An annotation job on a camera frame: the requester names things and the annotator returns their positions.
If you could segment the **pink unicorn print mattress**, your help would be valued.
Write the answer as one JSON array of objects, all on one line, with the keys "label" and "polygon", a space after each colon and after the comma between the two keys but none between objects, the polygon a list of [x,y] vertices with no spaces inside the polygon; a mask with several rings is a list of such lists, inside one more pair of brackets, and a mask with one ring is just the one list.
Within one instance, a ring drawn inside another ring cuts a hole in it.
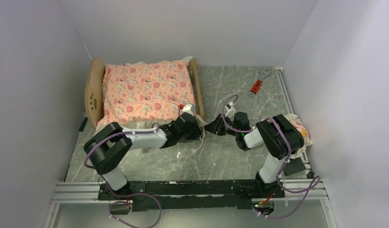
[{"label": "pink unicorn print mattress", "polygon": [[178,106],[195,105],[195,88],[187,71],[187,57],[157,63],[107,64],[103,78],[104,117],[95,132],[111,122],[127,128],[150,128],[178,117]]}]

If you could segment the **pink checkered duck pillow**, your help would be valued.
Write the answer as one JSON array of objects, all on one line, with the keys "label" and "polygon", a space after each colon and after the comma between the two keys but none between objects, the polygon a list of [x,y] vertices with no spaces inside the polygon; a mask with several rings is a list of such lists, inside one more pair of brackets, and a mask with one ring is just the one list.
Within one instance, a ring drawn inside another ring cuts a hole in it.
[{"label": "pink checkered duck pillow", "polygon": [[302,135],[304,139],[303,149],[306,149],[308,146],[312,145],[312,140],[310,139],[310,134],[300,118],[295,114],[287,114],[284,116]]}]

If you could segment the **wooden pet bed frame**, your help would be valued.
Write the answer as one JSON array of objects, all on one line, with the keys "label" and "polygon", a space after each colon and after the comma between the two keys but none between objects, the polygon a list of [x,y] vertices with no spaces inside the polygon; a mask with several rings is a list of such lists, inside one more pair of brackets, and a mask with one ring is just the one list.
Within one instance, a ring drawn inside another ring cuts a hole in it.
[{"label": "wooden pet bed frame", "polygon": [[[188,61],[187,71],[195,88],[197,114],[200,115],[202,119],[205,119],[205,111],[200,89],[200,79],[197,70],[196,58],[187,57],[186,60]],[[105,76],[105,67],[106,63],[102,58],[93,58],[90,62],[85,86],[85,113],[88,118],[88,123],[93,129],[97,128],[97,123],[104,117],[102,83]]]}]

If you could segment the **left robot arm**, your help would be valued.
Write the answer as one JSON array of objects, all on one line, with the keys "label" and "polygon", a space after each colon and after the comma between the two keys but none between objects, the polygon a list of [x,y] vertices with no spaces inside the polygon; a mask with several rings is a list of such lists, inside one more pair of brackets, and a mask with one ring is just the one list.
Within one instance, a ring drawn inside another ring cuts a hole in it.
[{"label": "left robot arm", "polygon": [[149,129],[129,129],[111,122],[85,143],[83,164],[103,177],[111,194],[122,200],[129,195],[130,183],[119,164],[129,151],[168,148],[181,139],[197,140],[201,135],[196,118],[189,113],[179,115],[171,123],[155,123]]}]

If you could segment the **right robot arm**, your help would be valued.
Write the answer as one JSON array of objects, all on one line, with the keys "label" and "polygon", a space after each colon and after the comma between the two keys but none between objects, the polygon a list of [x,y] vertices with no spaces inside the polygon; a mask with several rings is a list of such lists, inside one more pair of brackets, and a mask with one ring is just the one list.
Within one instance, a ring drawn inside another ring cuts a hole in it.
[{"label": "right robot arm", "polygon": [[257,172],[255,192],[267,197],[277,185],[277,180],[285,169],[285,162],[305,145],[300,131],[282,114],[256,123],[250,127],[247,113],[237,112],[233,120],[221,114],[204,129],[216,135],[232,135],[237,146],[247,151],[264,145],[268,155],[262,168]]}]

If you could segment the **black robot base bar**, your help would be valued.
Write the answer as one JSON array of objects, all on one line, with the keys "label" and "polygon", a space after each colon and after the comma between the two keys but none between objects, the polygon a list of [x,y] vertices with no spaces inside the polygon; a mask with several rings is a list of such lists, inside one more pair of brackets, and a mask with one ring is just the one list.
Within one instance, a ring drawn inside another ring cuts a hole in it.
[{"label": "black robot base bar", "polygon": [[99,201],[130,200],[132,211],[150,209],[237,208],[251,209],[267,198],[284,198],[276,184],[265,188],[260,180],[130,181],[113,195],[102,183]]}]

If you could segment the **black rectangular box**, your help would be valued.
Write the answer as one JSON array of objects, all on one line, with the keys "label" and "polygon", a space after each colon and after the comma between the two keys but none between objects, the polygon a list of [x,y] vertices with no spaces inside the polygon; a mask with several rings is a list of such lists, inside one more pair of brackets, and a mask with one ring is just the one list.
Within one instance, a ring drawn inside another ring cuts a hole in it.
[{"label": "black rectangular box", "polygon": [[303,160],[301,159],[301,157],[298,157],[289,160],[289,163],[287,163],[287,165],[285,166],[283,173],[285,176],[290,176],[305,170],[306,167],[303,163]]}]

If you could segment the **black marker pen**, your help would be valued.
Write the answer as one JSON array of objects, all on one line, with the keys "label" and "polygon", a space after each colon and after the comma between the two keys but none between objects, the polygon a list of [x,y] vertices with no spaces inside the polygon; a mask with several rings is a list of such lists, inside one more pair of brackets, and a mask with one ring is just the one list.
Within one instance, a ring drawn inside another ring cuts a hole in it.
[{"label": "black marker pen", "polygon": [[78,131],[79,131],[79,132],[84,131],[84,129],[85,129],[86,125],[87,125],[87,122],[88,122],[88,117],[85,116],[85,117],[83,118],[83,120],[82,120],[82,122],[81,122],[79,128],[78,128]]}]

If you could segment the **red handled adjustable wrench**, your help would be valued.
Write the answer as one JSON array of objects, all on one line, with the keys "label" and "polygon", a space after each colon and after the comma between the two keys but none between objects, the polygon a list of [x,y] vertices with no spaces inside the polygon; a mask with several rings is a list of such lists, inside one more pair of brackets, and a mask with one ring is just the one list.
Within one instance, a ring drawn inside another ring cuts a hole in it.
[{"label": "red handled adjustable wrench", "polygon": [[252,86],[252,88],[251,88],[251,90],[249,92],[249,96],[250,97],[254,97],[257,94],[257,92],[261,88],[263,80],[267,76],[269,76],[271,73],[272,73],[272,71],[270,69],[265,69],[265,70],[261,70],[260,71],[258,79],[256,80],[256,82],[254,83],[254,85]]}]

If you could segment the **aluminium rail at table edge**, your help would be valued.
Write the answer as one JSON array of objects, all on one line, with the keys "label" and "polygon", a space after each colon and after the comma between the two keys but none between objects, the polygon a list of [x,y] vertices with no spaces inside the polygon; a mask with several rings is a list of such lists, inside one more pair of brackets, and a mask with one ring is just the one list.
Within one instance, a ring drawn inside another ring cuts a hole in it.
[{"label": "aluminium rail at table edge", "polygon": [[287,92],[287,89],[286,89],[286,86],[285,86],[285,83],[284,83],[284,80],[283,80],[283,76],[282,76],[282,67],[275,67],[274,68],[274,72],[275,72],[275,75],[278,78],[279,85],[280,85],[280,87],[282,89],[283,97],[284,97],[284,100],[285,100],[285,105],[286,105],[287,111],[288,111],[288,113],[293,114],[293,108],[292,108],[292,105],[291,105],[291,102],[290,102],[290,99],[289,99],[289,96],[288,96],[288,92]]}]

